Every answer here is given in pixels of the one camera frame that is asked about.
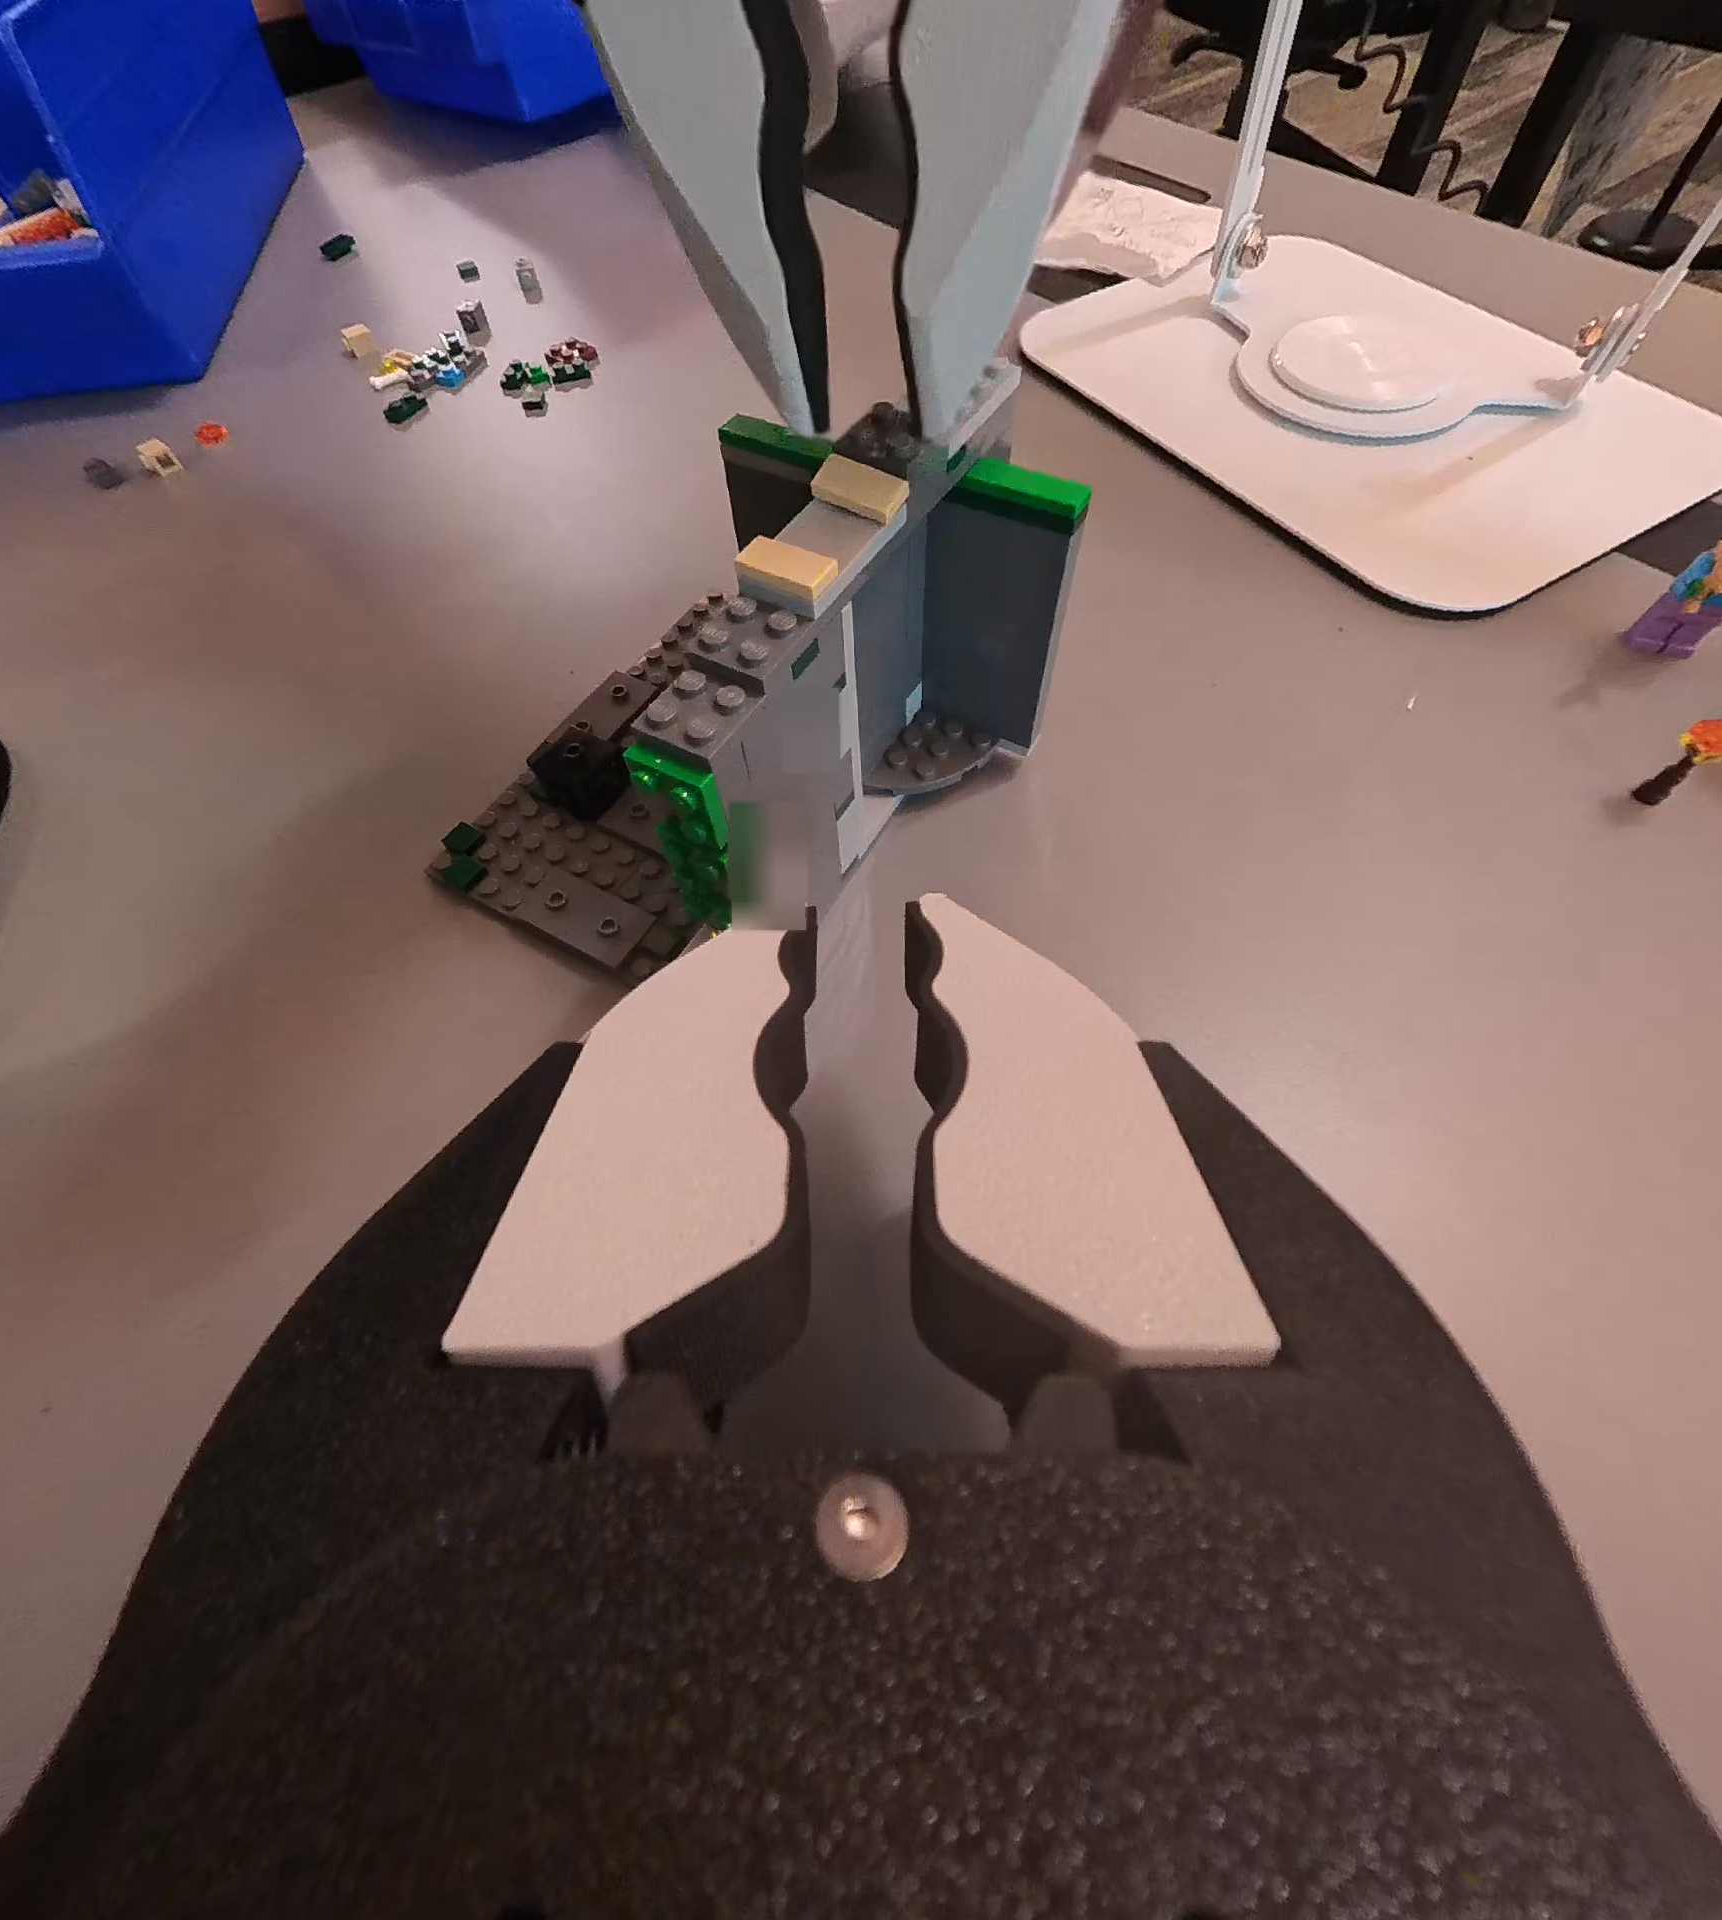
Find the scattered small toy bricks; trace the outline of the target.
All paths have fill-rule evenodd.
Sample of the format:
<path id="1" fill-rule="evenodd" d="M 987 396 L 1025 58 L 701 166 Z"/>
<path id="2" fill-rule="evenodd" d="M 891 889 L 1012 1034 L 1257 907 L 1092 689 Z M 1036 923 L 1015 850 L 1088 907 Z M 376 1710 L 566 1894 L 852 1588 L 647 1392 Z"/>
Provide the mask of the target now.
<path id="1" fill-rule="evenodd" d="M 338 328 L 338 348 L 363 375 L 369 395 L 376 396 L 379 417 L 391 435 L 406 435 L 429 418 L 437 396 L 464 395 L 486 380 L 493 325 L 484 302 L 460 301 L 453 321 L 424 348 L 394 348 L 379 341 L 366 322 Z M 600 348 L 587 338 L 566 337 L 546 344 L 538 357 L 513 354 L 498 368 L 494 386 L 519 404 L 527 421 L 544 421 L 552 396 L 590 386 L 600 363 Z M 83 483 L 97 492 L 115 492 L 139 474 L 175 479 L 185 471 L 177 446 L 161 436 L 137 443 L 128 463 L 92 454 L 81 465 Z"/>

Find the grey toy brick building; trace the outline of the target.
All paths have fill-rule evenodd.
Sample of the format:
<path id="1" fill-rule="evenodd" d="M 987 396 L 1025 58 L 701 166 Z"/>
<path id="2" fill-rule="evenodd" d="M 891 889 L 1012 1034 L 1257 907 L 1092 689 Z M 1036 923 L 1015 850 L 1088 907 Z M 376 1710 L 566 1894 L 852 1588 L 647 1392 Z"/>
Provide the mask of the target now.
<path id="1" fill-rule="evenodd" d="M 531 768 L 449 829 L 426 874 L 627 986 L 744 918 L 762 852 L 829 909 L 895 813 L 1041 734 L 1092 492 L 1012 465 L 1020 371 L 984 364 L 943 443 L 877 402 L 835 441 L 718 428 L 740 551 L 573 722 L 625 747 L 597 822 Z"/>

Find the toy torch orange flame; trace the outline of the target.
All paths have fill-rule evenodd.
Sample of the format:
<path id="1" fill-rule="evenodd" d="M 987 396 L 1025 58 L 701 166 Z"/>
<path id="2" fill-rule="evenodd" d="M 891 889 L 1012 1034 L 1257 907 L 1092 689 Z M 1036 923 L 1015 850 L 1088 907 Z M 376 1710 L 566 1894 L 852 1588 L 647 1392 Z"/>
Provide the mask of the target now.
<path id="1" fill-rule="evenodd" d="M 1665 768 L 1639 783 L 1628 798 L 1639 806 L 1661 806 L 1702 766 L 1722 763 L 1722 716 L 1702 718 L 1678 736 L 1678 753 Z"/>

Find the small dark toy brick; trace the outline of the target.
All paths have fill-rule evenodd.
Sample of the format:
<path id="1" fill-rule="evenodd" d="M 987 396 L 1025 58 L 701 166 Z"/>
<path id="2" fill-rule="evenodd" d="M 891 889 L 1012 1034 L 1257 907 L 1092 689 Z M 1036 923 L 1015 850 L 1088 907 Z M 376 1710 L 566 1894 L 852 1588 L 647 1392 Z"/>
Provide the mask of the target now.
<path id="1" fill-rule="evenodd" d="M 632 789 L 627 749 L 590 722 L 571 722 L 527 756 L 528 789 L 540 805 L 597 822 Z"/>

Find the white paper receipt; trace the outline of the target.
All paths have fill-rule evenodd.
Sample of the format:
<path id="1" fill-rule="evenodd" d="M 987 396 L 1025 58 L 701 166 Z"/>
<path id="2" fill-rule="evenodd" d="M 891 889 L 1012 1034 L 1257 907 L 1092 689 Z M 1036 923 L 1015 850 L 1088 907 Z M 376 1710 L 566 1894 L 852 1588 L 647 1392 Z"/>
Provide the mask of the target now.
<path id="1" fill-rule="evenodd" d="M 1043 270 L 1169 283 L 1212 252 L 1223 210 L 1141 180 L 1084 171 L 1043 230 Z"/>

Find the dark table frame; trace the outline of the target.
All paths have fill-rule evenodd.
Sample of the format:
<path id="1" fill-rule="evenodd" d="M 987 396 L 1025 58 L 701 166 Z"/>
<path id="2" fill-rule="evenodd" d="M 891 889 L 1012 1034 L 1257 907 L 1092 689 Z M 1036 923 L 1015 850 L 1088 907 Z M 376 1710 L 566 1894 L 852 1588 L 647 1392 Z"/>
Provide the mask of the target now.
<path id="1" fill-rule="evenodd" d="M 1642 270 L 1722 198 L 1722 4 L 1476 4 L 1422 85 L 1425 185 L 1447 202 Z"/>

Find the large blue storage bin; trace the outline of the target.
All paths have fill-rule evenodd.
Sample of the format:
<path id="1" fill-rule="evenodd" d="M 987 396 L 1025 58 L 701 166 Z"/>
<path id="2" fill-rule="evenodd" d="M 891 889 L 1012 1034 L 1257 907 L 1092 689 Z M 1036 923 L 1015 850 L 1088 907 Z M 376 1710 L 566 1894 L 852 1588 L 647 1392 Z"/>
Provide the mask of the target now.
<path id="1" fill-rule="evenodd" d="M 0 194 L 98 230 L 0 251 L 0 402 L 200 379 L 301 166 L 248 2 L 0 2 Z"/>

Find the grey desk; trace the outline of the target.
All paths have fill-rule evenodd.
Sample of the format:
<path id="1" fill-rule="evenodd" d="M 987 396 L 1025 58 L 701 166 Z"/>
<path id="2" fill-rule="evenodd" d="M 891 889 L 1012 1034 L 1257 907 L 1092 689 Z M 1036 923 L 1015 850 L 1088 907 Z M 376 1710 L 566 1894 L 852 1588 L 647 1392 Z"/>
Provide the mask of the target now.
<path id="1" fill-rule="evenodd" d="M 766 407 L 629 142 L 294 107 L 308 159 L 207 379 L 0 407 L 0 1829 L 204 1430 L 320 1268 L 606 980 L 429 848 L 731 571 Z M 341 348 L 491 364 L 392 435 Z M 494 377 L 577 337 L 590 386 Z M 185 471 L 115 492 L 161 436 Z M 1092 505 L 1038 749 L 887 831 L 823 937 L 816 1281 L 736 1436 L 971 1446 L 908 1321 L 940 891 L 1182 1051 L 1484 1374 L 1722 1829 L 1722 632 L 1616 645 L 1613 556 L 1503 616 L 1378 604 L 1030 379 Z"/>

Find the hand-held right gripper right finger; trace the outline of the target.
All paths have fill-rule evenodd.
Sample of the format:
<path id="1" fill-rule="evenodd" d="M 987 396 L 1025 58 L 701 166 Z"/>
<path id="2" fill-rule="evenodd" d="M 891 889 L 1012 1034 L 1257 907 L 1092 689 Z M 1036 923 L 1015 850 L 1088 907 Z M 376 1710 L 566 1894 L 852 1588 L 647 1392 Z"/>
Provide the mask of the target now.
<path id="1" fill-rule="evenodd" d="M 1133 1028 L 943 892 L 904 911 L 917 1010 L 910 1308 L 1023 1417 L 1075 1374 L 1258 1370 L 1282 1339 Z"/>

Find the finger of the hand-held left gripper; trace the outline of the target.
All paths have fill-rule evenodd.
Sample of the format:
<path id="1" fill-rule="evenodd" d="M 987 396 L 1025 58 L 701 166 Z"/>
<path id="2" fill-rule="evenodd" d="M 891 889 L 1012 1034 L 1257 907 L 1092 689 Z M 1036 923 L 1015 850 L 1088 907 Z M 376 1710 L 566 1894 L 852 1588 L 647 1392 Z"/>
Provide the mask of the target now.
<path id="1" fill-rule="evenodd" d="M 583 13 L 709 302 L 785 424 L 827 432 L 827 279 L 807 206 L 813 85 L 797 11 L 587 2 Z"/>
<path id="2" fill-rule="evenodd" d="M 906 2 L 891 85 L 910 205 L 896 326 L 923 439 L 953 436 L 1005 337 L 1111 60 L 1115 2 Z"/>

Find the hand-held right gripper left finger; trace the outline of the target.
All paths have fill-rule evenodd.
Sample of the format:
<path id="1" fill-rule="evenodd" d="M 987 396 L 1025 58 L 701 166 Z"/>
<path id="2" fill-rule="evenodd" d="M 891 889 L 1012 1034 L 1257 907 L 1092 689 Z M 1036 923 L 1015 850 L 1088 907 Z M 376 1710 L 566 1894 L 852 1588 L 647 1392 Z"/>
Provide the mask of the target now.
<path id="1" fill-rule="evenodd" d="M 588 1033 L 443 1337 L 453 1364 L 671 1374 L 713 1410 L 811 1307 L 819 935 L 731 928 Z"/>

